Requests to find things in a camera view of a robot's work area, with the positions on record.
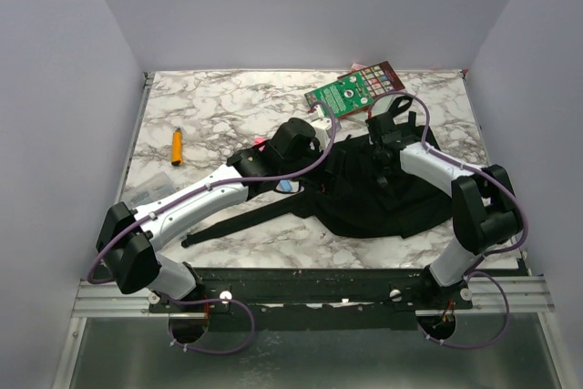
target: metal frame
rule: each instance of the metal frame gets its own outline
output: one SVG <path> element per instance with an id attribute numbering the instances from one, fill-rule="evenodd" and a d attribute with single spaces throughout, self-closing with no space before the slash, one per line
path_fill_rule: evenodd
<path id="1" fill-rule="evenodd" d="M 121 198 L 128 175 L 133 151 L 138 139 L 139 128 L 152 88 L 154 74 L 147 73 L 144 91 L 142 93 L 139 115 L 133 131 L 131 144 L 128 148 L 125 172 L 121 176 L 116 201 Z M 574 373 L 568 355 L 567 347 L 563 342 L 555 315 L 555 305 L 544 277 L 496 277 L 504 288 L 510 302 L 511 312 L 537 313 L 545 336 L 547 347 L 555 366 L 561 387 L 576 388 L 578 380 Z M 505 311 L 504 302 L 498 289 L 487 279 L 475 278 L 469 283 L 472 292 L 474 308 L 470 310 L 456 310 L 457 314 L 488 314 Z M 93 286 L 81 282 L 77 291 L 71 322 L 67 331 L 66 341 L 61 353 L 60 361 L 53 382 L 53 389 L 67 389 L 73 377 L 83 333 L 88 318 L 204 318 L 204 313 L 150 313 L 148 311 L 149 291 L 140 291 L 132 295 L 122 295 L 115 284 Z M 435 314 L 434 311 L 417 311 L 417 315 Z"/>

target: table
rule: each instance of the table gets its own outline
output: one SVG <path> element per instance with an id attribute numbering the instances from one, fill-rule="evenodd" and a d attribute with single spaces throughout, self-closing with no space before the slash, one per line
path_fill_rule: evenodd
<path id="1" fill-rule="evenodd" d="M 290 117 L 306 118 L 303 94 L 333 82 L 340 71 L 183 71 L 158 72 L 150 92 L 126 190 L 158 172 L 166 172 L 178 189 L 209 175 L 255 137 L 270 137 Z M 459 71 L 397 72 L 408 91 L 427 103 L 441 148 L 470 163 L 485 163 L 462 74 Z M 379 102 L 378 107 L 386 107 Z M 424 122 L 421 109 L 418 123 Z M 362 135 L 358 120 L 343 121 L 340 139 Z M 172 132 L 183 132 L 184 165 L 170 165 Z M 266 193 L 204 220 L 199 229 L 254 210 L 284 195 Z M 447 222 L 409 239 L 348 239 L 327 231 L 315 218 L 291 214 L 221 239 L 183 249 L 178 241 L 162 253 L 194 267 L 232 268 L 423 268 L 453 235 Z M 514 269 L 517 253 L 500 254 L 483 263 Z"/>

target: gray wall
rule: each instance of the gray wall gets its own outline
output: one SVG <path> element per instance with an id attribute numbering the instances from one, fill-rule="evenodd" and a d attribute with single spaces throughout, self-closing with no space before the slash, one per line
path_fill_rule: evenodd
<path id="1" fill-rule="evenodd" d="M 143 76 L 104 0 L 0 0 L 0 387 L 46 388 Z"/>
<path id="2" fill-rule="evenodd" d="M 583 381 L 583 0 L 510 0 L 470 67 L 491 158 L 506 166 Z"/>
<path id="3" fill-rule="evenodd" d="M 469 67 L 507 0 L 107 0 L 147 70 Z"/>

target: orange marker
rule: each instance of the orange marker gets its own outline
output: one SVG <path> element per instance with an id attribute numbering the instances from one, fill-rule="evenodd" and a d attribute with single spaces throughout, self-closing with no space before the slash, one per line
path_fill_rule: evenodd
<path id="1" fill-rule="evenodd" d="M 180 166 L 182 164 L 182 130 L 176 128 L 172 134 L 172 155 L 170 157 L 172 166 Z"/>

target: white marble surface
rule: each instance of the white marble surface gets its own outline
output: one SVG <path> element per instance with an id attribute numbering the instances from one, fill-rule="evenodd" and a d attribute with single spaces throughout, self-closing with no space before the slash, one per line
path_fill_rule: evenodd
<path id="1" fill-rule="evenodd" d="M 256 136 L 270 137 L 289 117 L 304 118 L 303 94 L 333 82 L 345 72 L 216 71 L 161 72 L 154 86 L 128 173 L 130 189 L 158 172 L 166 172 L 177 188 L 207 176 L 238 148 Z M 408 91 L 425 100 L 431 127 L 441 148 L 470 163 L 485 163 L 485 152 L 461 74 L 398 72 Z M 386 104 L 379 102 L 378 108 Z M 418 111 L 418 121 L 423 115 Z M 183 131 L 184 165 L 170 165 L 170 141 L 176 127 Z M 357 122 L 343 121 L 340 139 L 365 133 Z M 266 193 L 224 210 L 199 226 L 205 228 L 280 198 Z M 163 250 L 176 261 L 195 267 L 265 268 L 422 268 L 453 235 L 447 222 L 403 240 L 398 237 L 356 240 L 334 236 L 315 218 L 286 215 L 225 238 L 183 249 L 172 242 Z M 483 266 L 515 268 L 516 254 L 503 254 Z"/>

